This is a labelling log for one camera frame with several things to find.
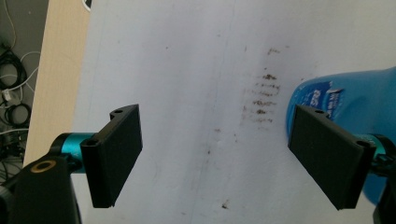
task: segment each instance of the blue bottle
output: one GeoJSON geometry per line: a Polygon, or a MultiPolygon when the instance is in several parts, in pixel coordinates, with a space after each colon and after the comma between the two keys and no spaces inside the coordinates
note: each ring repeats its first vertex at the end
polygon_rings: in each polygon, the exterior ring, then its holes
{"type": "MultiPolygon", "coordinates": [[[[382,134],[396,144],[396,67],[318,77],[304,82],[290,98],[288,135],[295,105],[310,105],[327,111],[333,122],[350,133],[382,134]]],[[[363,191],[372,203],[378,203],[385,183],[385,177],[367,176],[363,191]]]]}

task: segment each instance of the black mount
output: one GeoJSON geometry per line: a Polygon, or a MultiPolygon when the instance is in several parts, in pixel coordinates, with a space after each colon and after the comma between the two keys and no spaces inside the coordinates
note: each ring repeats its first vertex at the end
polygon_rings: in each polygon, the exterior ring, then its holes
{"type": "Polygon", "coordinates": [[[375,145],[328,119],[316,108],[297,105],[289,140],[294,153],[337,209],[355,208],[367,174],[387,176],[387,187],[375,209],[375,223],[396,219],[396,147],[382,135],[375,137],[386,154],[374,158],[375,145]]]}
{"type": "Polygon", "coordinates": [[[115,204],[142,149],[138,105],[111,112],[110,122],[77,146],[83,162],[62,153],[68,135],[61,134],[46,156],[24,167],[12,183],[3,185],[14,195],[9,223],[80,223],[70,174],[82,163],[93,206],[115,204]]]}

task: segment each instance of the black cable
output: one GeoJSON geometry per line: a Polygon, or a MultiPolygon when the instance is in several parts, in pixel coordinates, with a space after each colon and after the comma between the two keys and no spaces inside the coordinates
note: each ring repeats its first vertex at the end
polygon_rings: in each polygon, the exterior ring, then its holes
{"type": "Polygon", "coordinates": [[[3,184],[4,182],[6,182],[6,176],[5,175],[0,175],[0,178],[4,180],[3,182],[0,182],[0,184],[3,184]]]}
{"type": "MultiPolygon", "coordinates": [[[[3,97],[3,102],[0,104],[0,106],[2,106],[2,105],[7,106],[7,101],[4,99],[4,97],[3,97]]],[[[4,124],[8,125],[8,126],[11,126],[11,124],[8,123],[7,121],[5,121],[4,119],[2,119],[1,116],[0,116],[0,121],[1,121],[2,123],[4,123],[4,124]]]]}
{"type": "Polygon", "coordinates": [[[3,161],[1,161],[1,163],[3,164],[4,172],[6,173],[6,178],[5,178],[5,180],[8,180],[8,168],[7,168],[7,166],[4,164],[3,161]]]}
{"type": "Polygon", "coordinates": [[[8,123],[8,125],[10,125],[14,128],[28,127],[31,115],[32,115],[32,109],[27,104],[12,105],[9,108],[7,108],[6,112],[4,113],[6,122],[8,123]],[[24,121],[17,122],[14,119],[14,112],[20,107],[23,107],[26,110],[27,115],[26,115],[26,119],[24,121]]]}
{"type": "Polygon", "coordinates": [[[12,89],[22,84],[27,78],[26,71],[21,63],[21,60],[10,50],[6,50],[0,56],[0,68],[11,64],[17,70],[17,79],[11,85],[4,83],[0,78],[0,90],[12,89]]]}
{"type": "Polygon", "coordinates": [[[15,164],[16,163],[15,161],[3,161],[3,163],[17,168],[18,172],[21,170],[21,167],[19,165],[15,164]]]}

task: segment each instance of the bottle label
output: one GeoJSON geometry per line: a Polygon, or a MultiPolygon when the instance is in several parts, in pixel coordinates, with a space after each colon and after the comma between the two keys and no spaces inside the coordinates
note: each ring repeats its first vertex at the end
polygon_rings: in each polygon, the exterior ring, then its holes
{"type": "Polygon", "coordinates": [[[305,86],[301,89],[297,105],[309,105],[326,111],[329,118],[335,117],[337,107],[342,103],[344,89],[332,89],[331,82],[320,82],[305,86]]]}

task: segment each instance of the cable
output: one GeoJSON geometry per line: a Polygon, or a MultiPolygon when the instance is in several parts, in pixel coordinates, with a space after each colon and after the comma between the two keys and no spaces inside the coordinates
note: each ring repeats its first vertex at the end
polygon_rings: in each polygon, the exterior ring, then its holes
{"type": "Polygon", "coordinates": [[[12,27],[12,33],[14,34],[14,40],[13,40],[12,45],[11,45],[11,47],[10,47],[11,49],[13,49],[14,46],[15,46],[15,44],[16,44],[16,42],[17,42],[17,33],[15,32],[14,22],[12,22],[12,19],[11,19],[11,17],[9,16],[7,0],[4,0],[4,8],[5,8],[5,10],[6,10],[6,14],[7,14],[7,17],[8,17],[8,19],[9,19],[9,23],[11,24],[11,27],[12,27]]]}
{"type": "Polygon", "coordinates": [[[18,86],[16,86],[16,87],[13,87],[13,88],[10,88],[10,89],[8,89],[9,91],[13,91],[13,90],[16,90],[17,88],[19,88],[19,87],[21,87],[21,86],[23,86],[24,84],[27,84],[27,81],[29,81],[29,79],[32,77],[32,75],[36,72],[38,70],[38,67],[29,75],[29,77],[28,78],[26,78],[20,85],[18,85],[18,86]]]}
{"type": "MultiPolygon", "coordinates": [[[[6,104],[7,104],[7,101],[6,101],[6,100],[4,99],[4,97],[3,97],[3,102],[2,102],[0,105],[6,105],[6,104]]],[[[0,121],[3,122],[4,124],[8,125],[8,126],[11,126],[11,124],[8,123],[6,120],[2,119],[1,116],[0,116],[0,121]]]]}
{"type": "Polygon", "coordinates": [[[6,173],[6,178],[5,178],[5,180],[8,180],[8,168],[6,167],[6,165],[4,164],[3,161],[1,161],[1,164],[2,164],[3,167],[4,167],[4,173],[6,173]]]}
{"type": "Polygon", "coordinates": [[[92,0],[82,0],[82,5],[87,9],[89,12],[91,12],[91,4],[92,0]]]}
{"type": "Polygon", "coordinates": [[[3,160],[3,163],[6,163],[10,166],[13,166],[15,168],[17,168],[19,171],[21,170],[21,167],[15,163],[21,163],[21,160],[17,160],[17,161],[9,161],[8,159],[3,160]]]}
{"type": "Polygon", "coordinates": [[[27,104],[19,104],[19,105],[12,105],[10,108],[6,109],[6,112],[4,113],[4,117],[6,122],[3,122],[9,126],[12,126],[14,128],[21,128],[21,127],[27,127],[29,125],[30,117],[32,115],[32,109],[30,108],[29,105],[27,104]],[[17,122],[14,119],[14,111],[16,111],[18,108],[23,107],[26,112],[26,119],[22,122],[17,122]]]}
{"type": "Polygon", "coordinates": [[[17,162],[22,162],[20,157],[8,157],[3,160],[4,162],[9,162],[9,163],[17,163],[17,162]]]}
{"type": "Polygon", "coordinates": [[[41,52],[40,52],[40,51],[30,51],[30,52],[27,52],[27,53],[25,53],[25,54],[21,57],[21,62],[23,61],[23,59],[24,59],[26,56],[28,56],[28,55],[30,55],[30,54],[40,54],[40,55],[41,55],[41,52]]]}
{"type": "MultiPolygon", "coordinates": [[[[6,104],[7,104],[7,101],[5,101],[3,99],[3,102],[0,105],[6,105],[6,104]]],[[[9,106],[0,107],[0,109],[7,109],[7,108],[9,108],[9,106]]]]}
{"type": "Polygon", "coordinates": [[[13,132],[28,132],[29,129],[13,129],[13,130],[8,130],[5,132],[0,133],[0,135],[6,134],[6,133],[13,133],[13,132]]]}
{"type": "MultiPolygon", "coordinates": [[[[16,77],[17,75],[3,75],[3,76],[0,76],[0,79],[1,78],[4,78],[4,77],[16,77]]],[[[22,90],[22,87],[20,87],[20,90],[21,90],[21,97],[20,97],[20,101],[22,101],[22,99],[23,99],[23,90],[22,90]]]]}
{"type": "Polygon", "coordinates": [[[7,64],[11,64],[17,70],[17,79],[11,85],[8,85],[0,79],[0,90],[12,89],[19,87],[26,80],[26,71],[21,63],[21,60],[10,50],[6,50],[0,56],[0,68],[7,64]]]}

